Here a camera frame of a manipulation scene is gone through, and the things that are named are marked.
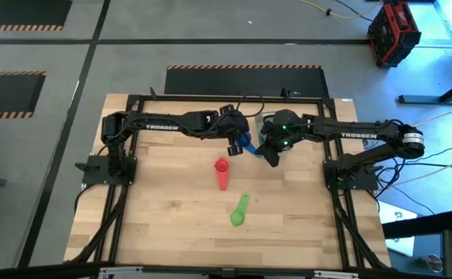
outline wooden tabletop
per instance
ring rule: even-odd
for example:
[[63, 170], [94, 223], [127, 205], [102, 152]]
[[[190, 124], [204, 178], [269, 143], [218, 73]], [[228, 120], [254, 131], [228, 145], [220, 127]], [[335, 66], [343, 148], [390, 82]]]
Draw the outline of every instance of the wooden tabletop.
[[[102, 116], [124, 110], [127, 95], [109, 94]], [[336, 99], [340, 121], [354, 121], [350, 99]], [[218, 102], [145, 102], [143, 111], [182, 114], [218, 109]], [[243, 103], [243, 114], [257, 103]], [[291, 109], [318, 115], [316, 105], [267, 103], [265, 112]], [[253, 144], [255, 123], [249, 118]], [[129, 187], [116, 263], [194, 267], [283, 267], [340, 269], [341, 260], [330, 193], [326, 190], [321, 143], [309, 141], [281, 153], [270, 167], [245, 151], [227, 156], [226, 139], [195, 139], [176, 132], [140, 131], [138, 165]], [[93, 152], [102, 147], [100, 126]], [[336, 148], [331, 148], [336, 157]], [[360, 140], [343, 139], [345, 153], [363, 150]], [[229, 188], [220, 191], [213, 164], [229, 160]], [[94, 186], [79, 201], [65, 260], [81, 252], [100, 226], [107, 186]], [[240, 196], [250, 194], [245, 223], [229, 220]], [[379, 258], [389, 264], [375, 201], [364, 191], [352, 191], [358, 229]], [[108, 257], [111, 233], [102, 259]], [[347, 233], [350, 262], [355, 264]]]

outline concrete floor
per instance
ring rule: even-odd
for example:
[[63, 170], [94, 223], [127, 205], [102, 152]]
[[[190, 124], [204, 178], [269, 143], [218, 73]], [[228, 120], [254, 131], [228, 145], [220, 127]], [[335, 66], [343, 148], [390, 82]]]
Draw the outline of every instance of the concrete floor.
[[[351, 15], [335, 2], [314, 2]], [[345, 2], [357, 11], [373, 5], [362, 0]], [[101, 6], [102, 0], [74, 2], [60, 33], [0, 33], [0, 38], [90, 38]], [[82, 176], [74, 163], [85, 161], [91, 150], [105, 95], [148, 94], [150, 86], [161, 94], [167, 65], [320, 64], [330, 96], [352, 98], [360, 121], [398, 118], [413, 124], [452, 110], [396, 102], [402, 94], [441, 95], [452, 88], [452, 39], [441, 18], [431, 4], [411, 4], [411, 10], [423, 31], [421, 46], [399, 67], [387, 70], [376, 68], [369, 46], [98, 46], [31, 264], [58, 264], [63, 259]], [[298, 0], [119, 0], [110, 6], [102, 38], [364, 39], [367, 26], [363, 19], [326, 18]], [[0, 177], [9, 180], [0, 188], [0, 268], [16, 264], [87, 49], [0, 46], [0, 71], [50, 73], [32, 119], [0, 120]], [[452, 147], [452, 115], [420, 129], [426, 137], [426, 154]], [[452, 152], [430, 162], [450, 163]], [[410, 166], [401, 179], [433, 170]], [[452, 170], [400, 188], [434, 212], [452, 210]], [[429, 215], [395, 190], [381, 200]]]

